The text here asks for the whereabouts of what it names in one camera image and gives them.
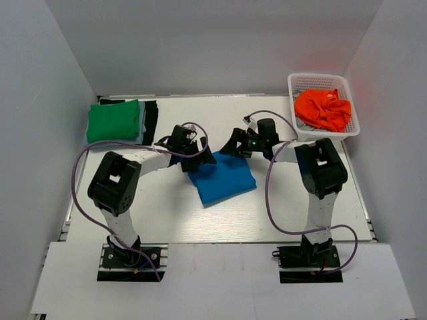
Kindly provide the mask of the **white plastic basket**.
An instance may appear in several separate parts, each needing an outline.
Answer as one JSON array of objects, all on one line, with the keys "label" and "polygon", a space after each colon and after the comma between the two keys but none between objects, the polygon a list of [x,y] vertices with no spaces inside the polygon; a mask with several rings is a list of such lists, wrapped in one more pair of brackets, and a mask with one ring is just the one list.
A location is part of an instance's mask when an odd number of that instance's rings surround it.
[{"label": "white plastic basket", "polygon": [[[319,90],[333,90],[336,89],[338,97],[350,102],[351,117],[345,126],[343,133],[334,133],[331,131],[310,131],[303,130],[297,126],[296,114],[294,108],[293,94],[301,93],[306,89],[319,89]],[[355,105],[352,99],[350,88],[347,81],[339,75],[321,74],[321,73],[291,73],[288,76],[288,91],[290,96],[290,109],[292,116],[292,123],[295,127],[299,141],[315,141],[322,138],[330,138],[333,143],[340,144],[340,142],[348,137],[357,136],[360,133],[360,126],[358,116],[356,113]]]}]

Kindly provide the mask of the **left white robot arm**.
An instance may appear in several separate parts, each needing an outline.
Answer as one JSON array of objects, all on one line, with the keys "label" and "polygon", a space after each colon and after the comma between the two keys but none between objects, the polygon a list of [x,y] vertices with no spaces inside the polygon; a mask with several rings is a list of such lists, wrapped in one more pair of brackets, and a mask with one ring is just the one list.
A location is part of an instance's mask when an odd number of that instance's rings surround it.
[{"label": "left white robot arm", "polygon": [[125,265],[133,266],[141,258],[141,241],[130,214],[139,179],[177,164],[184,173],[196,172],[204,164],[216,164],[208,136],[197,138],[197,128],[195,123],[176,125],[171,135],[135,153],[110,151],[97,168],[87,194],[104,216],[110,232],[107,242],[119,248],[117,256]]}]

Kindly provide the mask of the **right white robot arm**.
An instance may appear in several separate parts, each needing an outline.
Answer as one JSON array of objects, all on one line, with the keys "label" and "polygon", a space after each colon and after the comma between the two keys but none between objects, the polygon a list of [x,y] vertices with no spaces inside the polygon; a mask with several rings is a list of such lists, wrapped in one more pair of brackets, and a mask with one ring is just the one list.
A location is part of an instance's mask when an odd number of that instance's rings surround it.
[{"label": "right white robot arm", "polygon": [[[270,161],[264,186],[266,210],[272,225],[280,232],[302,237],[302,260],[311,266],[324,260],[332,247],[332,213],[338,193],[348,180],[348,172],[334,144],[329,138],[312,144],[293,145],[293,141],[280,141],[276,123],[271,118],[254,121],[247,116],[247,129],[235,128],[220,153],[250,158],[260,152]],[[303,231],[286,231],[276,224],[270,207],[270,177],[273,164],[297,163],[302,183],[309,194],[308,218]]]}]

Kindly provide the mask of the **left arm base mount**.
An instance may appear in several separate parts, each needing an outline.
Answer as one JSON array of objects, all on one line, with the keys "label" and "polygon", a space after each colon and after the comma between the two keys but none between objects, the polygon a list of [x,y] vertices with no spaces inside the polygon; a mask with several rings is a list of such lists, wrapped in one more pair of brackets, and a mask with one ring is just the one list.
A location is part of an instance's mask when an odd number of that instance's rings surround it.
[{"label": "left arm base mount", "polygon": [[97,281],[157,283],[162,280],[167,267],[168,246],[166,244],[141,245],[140,250],[151,259],[159,279],[144,256],[132,253],[130,257],[124,257],[104,243],[99,260]]}]

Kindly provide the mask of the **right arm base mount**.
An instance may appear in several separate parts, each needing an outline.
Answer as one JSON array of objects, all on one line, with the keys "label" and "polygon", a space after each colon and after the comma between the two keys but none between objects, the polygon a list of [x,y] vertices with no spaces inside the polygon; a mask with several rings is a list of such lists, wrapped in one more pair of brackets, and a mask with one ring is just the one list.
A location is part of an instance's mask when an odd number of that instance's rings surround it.
[{"label": "right arm base mount", "polygon": [[340,267],[335,245],[327,253],[308,259],[300,246],[280,246],[272,251],[278,260],[281,284],[342,283],[342,272],[329,274]]}]

